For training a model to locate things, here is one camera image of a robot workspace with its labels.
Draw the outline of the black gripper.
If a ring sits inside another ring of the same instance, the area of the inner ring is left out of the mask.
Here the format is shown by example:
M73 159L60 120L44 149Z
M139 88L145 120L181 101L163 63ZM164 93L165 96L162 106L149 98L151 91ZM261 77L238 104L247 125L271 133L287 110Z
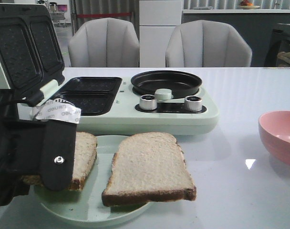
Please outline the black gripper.
M19 118L18 103L13 90L0 89L0 207L29 193L25 175L40 174L52 191L66 189L73 177L81 109L65 99L48 100L33 108L36 122Z

